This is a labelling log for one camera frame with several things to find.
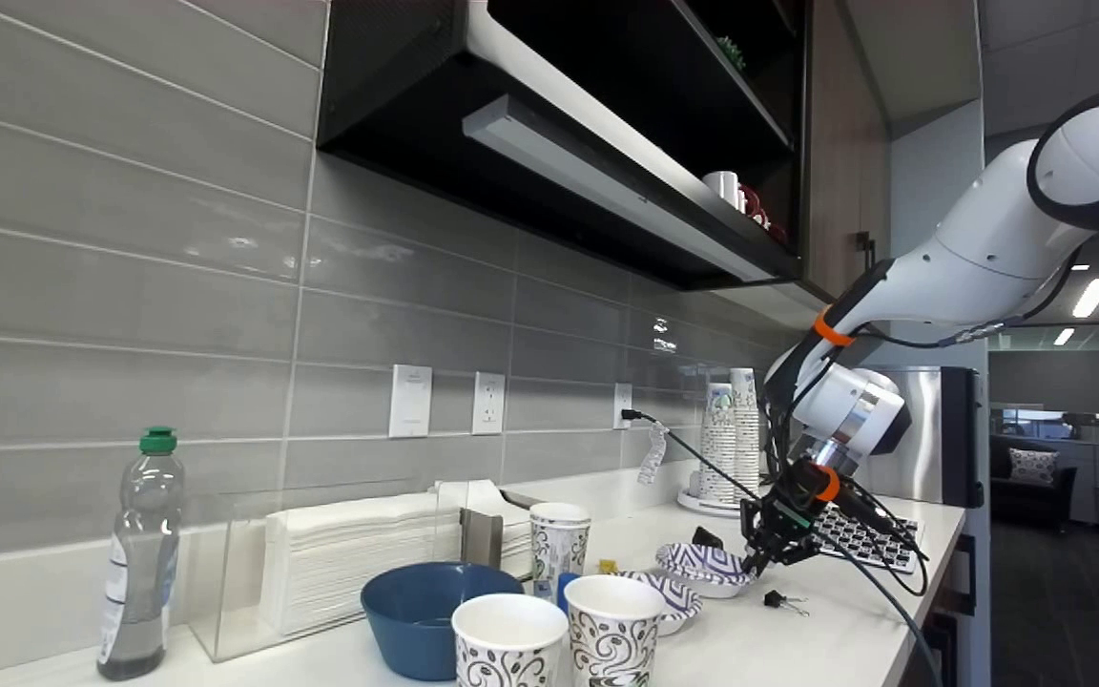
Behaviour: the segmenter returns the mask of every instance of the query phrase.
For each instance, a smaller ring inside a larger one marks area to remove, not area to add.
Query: blue bowl
[[[457,639],[452,610],[472,595],[522,592],[517,576],[490,564],[405,564],[362,588],[362,610],[388,671],[405,680],[455,680]]]

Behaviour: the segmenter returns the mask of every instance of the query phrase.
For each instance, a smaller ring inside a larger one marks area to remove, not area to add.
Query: water bottle
[[[185,513],[185,466],[172,448],[176,434],[154,428],[121,474],[97,655],[102,680],[134,680],[165,660]]]

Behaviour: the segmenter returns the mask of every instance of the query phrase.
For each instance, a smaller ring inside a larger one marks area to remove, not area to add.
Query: kitchen counter
[[[921,545],[930,553],[930,580],[944,580],[960,540],[962,507],[906,503],[890,507],[921,524]],[[689,540],[694,527],[742,545],[732,518],[705,518],[666,503],[633,510],[598,510],[588,557],[614,557],[623,568],[654,564],[657,545]],[[765,605],[765,592],[782,592],[785,605]],[[930,595],[897,592],[906,610],[925,620]],[[703,600],[703,613],[677,637],[659,639],[657,684],[897,684],[914,639],[897,610],[843,559],[813,557],[789,568],[768,568],[738,600]],[[0,671],[0,687],[102,687],[90,653],[65,653]],[[134,680],[137,687],[408,687],[387,671],[368,620],[340,625],[306,639],[265,648],[242,660],[209,663],[196,632],[172,632],[170,660]]]

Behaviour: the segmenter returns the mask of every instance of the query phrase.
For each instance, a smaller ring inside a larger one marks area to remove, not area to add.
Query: white cup
[[[570,653],[575,684],[654,684],[666,595],[628,576],[581,576],[565,583]]]
[[[560,684],[565,613],[535,595],[472,595],[452,613],[457,687]]]
[[[535,503],[535,595],[554,600],[560,572],[583,572],[591,513],[575,503]]]
[[[705,184],[718,198],[724,198],[728,204],[738,204],[738,214],[748,208],[748,198],[743,198],[743,188],[742,188],[742,176],[738,176],[738,172],[718,169],[718,172],[703,176],[703,184]]]

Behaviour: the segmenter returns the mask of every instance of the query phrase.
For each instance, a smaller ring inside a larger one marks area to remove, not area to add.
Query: light switch
[[[432,429],[432,365],[394,365],[388,434]]]
[[[472,434],[503,429],[503,373],[472,373]]]
[[[629,384],[614,384],[614,428],[629,428],[629,418],[623,418],[623,409],[633,409]]]

